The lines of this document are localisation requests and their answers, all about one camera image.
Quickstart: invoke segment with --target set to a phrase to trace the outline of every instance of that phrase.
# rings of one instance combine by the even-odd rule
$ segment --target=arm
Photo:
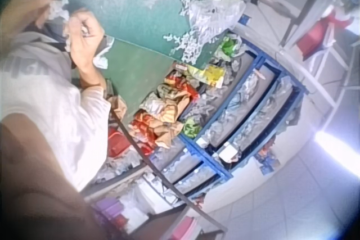
[[[106,239],[37,126],[22,114],[1,124],[2,232],[11,239]]]
[[[105,91],[106,82],[102,74],[96,69],[94,65],[90,66],[87,69],[80,69],[80,84],[83,89],[88,87],[100,86]]]
[[[6,55],[11,39],[30,23],[41,28],[49,15],[52,0],[10,0],[0,17],[0,53]]]
[[[83,25],[89,30],[85,37],[81,31]],[[65,32],[70,34],[70,53],[79,69],[82,88],[101,86],[106,90],[105,79],[93,64],[96,49],[104,37],[104,30],[94,14],[84,10],[75,12],[69,20],[69,25],[65,27]]]

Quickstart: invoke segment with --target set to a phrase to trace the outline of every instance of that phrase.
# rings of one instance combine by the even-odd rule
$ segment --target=person
[[[74,12],[69,55],[47,35],[51,1],[10,0],[0,16],[3,224],[16,239],[104,239],[79,194],[107,155],[111,105],[93,65],[104,30],[93,13]]]

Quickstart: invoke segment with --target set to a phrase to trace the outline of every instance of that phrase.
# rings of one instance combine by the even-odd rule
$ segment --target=pink object
[[[171,240],[188,240],[196,228],[196,219],[186,216],[176,227]]]

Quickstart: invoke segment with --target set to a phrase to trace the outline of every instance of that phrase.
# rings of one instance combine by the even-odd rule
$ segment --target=blue frame
[[[192,155],[197,155],[202,160],[200,163],[198,163],[195,167],[193,167],[189,172],[187,172],[183,177],[178,179],[174,182],[174,184],[177,184],[179,181],[185,181],[194,174],[194,170],[201,168],[203,166],[209,166],[215,171],[215,175],[208,179],[207,181],[203,182],[202,184],[198,185],[191,191],[185,193],[185,196],[189,198],[195,198],[200,193],[204,192],[207,189],[211,189],[214,185],[218,184],[219,182],[225,182],[232,178],[231,172],[235,171],[241,166],[244,166],[245,163],[248,162],[249,158],[254,156],[256,153],[258,153],[261,148],[272,138],[272,136],[276,133],[277,129],[286,121],[286,119],[289,117],[289,115],[292,113],[293,109],[299,104],[299,102],[302,100],[303,96],[305,94],[308,94],[308,90],[302,83],[300,83],[290,72],[288,72],[282,65],[280,65],[275,59],[273,59],[270,55],[266,54],[264,51],[262,51],[257,46],[250,43],[248,40],[242,38],[242,42],[249,46],[253,51],[255,51],[258,55],[254,59],[254,61],[251,63],[249,68],[245,71],[242,78],[239,80],[237,85],[234,87],[232,92],[226,97],[224,102],[220,105],[220,107],[216,110],[216,112],[211,116],[209,121],[206,123],[206,125],[202,128],[200,133],[196,136],[195,139],[191,139],[184,134],[180,134],[179,138],[181,141],[185,144],[185,148],[187,148]],[[230,103],[231,99],[234,97],[234,95],[237,93],[237,91],[241,88],[245,80],[249,77],[252,70],[254,68],[259,69],[262,65],[266,65],[267,68],[271,69],[275,74],[276,77],[271,82],[270,86],[267,88],[267,90],[264,92],[262,97],[260,98],[259,102],[256,103],[254,106],[255,109],[251,110],[247,116],[244,118],[244,121],[238,124],[237,127],[234,128],[233,132],[224,139],[224,141],[220,144],[220,146],[216,149],[212,146],[209,146],[206,150],[208,151],[219,151],[222,149],[222,144],[226,141],[232,142],[238,134],[242,132],[245,125],[251,121],[255,117],[255,115],[259,112],[259,110],[262,109],[266,101],[269,99],[270,95],[273,93],[273,91],[277,87],[277,81],[282,78],[283,76],[289,76],[291,78],[292,84],[293,84],[293,90],[282,106],[282,108],[279,110],[279,112],[276,114],[276,116],[272,119],[272,121],[265,127],[265,129],[261,132],[261,134],[251,143],[251,145],[243,151],[243,156],[240,158],[240,160],[234,164],[231,164],[228,166],[228,168],[221,166],[218,164],[211,155],[208,154],[208,151],[200,148],[196,141],[211,127],[211,124],[217,120],[217,118],[220,116],[220,114],[223,112],[223,110],[226,109],[228,104]],[[188,106],[186,111],[188,111],[191,108],[191,105]],[[168,168],[173,164],[176,160],[178,160],[184,152],[181,150],[178,154],[162,169]]]
[[[274,136],[279,126],[282,125],[284,121],[286,121],[286,119],[292,113],[293,109],[302,100],[303,96],[304,93],[299,88],[294,87],[290,97],[287,99],[273,120],[267,125],[267,127],[255,139],[255,141],[253,141],[251,145],[243,151],[243,153],[248,154],[244,157],[241,157],[240,160],[236,163],[235,167],[231,166],[231,172],[235,171],[239,167],[244,166],[252,156],[254,156],[263,148],[263,146],[271,139],[271,137]]]
[[[234,97],[234,95],[236,94],[236,92],[242,87],[243,83],[245,82],[245,80],[249,77],[249,75],[253,72],[254,68],[260,68],[264,62],[265,62],[265,58],[262,56],[256,56],[255,54],[253,54],[250,51],[246,51],[246,53],[252,55],[255,59],[254,61],[251,63],[251,65],[248,67],[248,69],[245,71],[245,73],[243,74],[243,76],[241,77],[241,79],[239,80],[239,82],[237,83],[237,85],[234,87],[234,89],[232,90],[231,93],[229,93],[228,97],[224,100],[224,102],[220,105],[220,107],[217,109],[217,111],[215,112],[215,114],[209,119],[209,121],[206,123],[206,125],[201,129],[200,133],[196,136],[196,138],[194,139],[195,141],[197,139],[199,139],[204,133],[205,131],[211,126],[211,124],[213,122],[216,121],[216,119],[219,117],[219,115],[222,113],[222,111],[228,106],[228,104],[230,103],[230,101],[232,100],[232,98]],[[192,107],[192,105],[189,105],[185,110],[188,111],[190,108]],[[161,170],[164,170],[170,166],[172,166],[177,160],[179,160],[181,158],[181,156],[184,155],[183,149],[181,151],[179,151],[164,167],[160,168]]]
[[[197,145],[196,142],[184,134],[179,134],[179,137],[182,142],[186,144],[187,149],[191,152],[191,154],[198,156],[206,166],[212,168],[223,179],[229,180],[230,178],[233,178],[232,174],[230,174],[221,164],[216,162],[211,157],[211,155],[209,155],[204,149]]]

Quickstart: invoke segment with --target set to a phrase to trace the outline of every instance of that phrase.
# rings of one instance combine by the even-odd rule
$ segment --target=light
[[[330,156],[357,177],[360,177],[360,155],[343,141],[325,132],[317,132],[317,142]]]

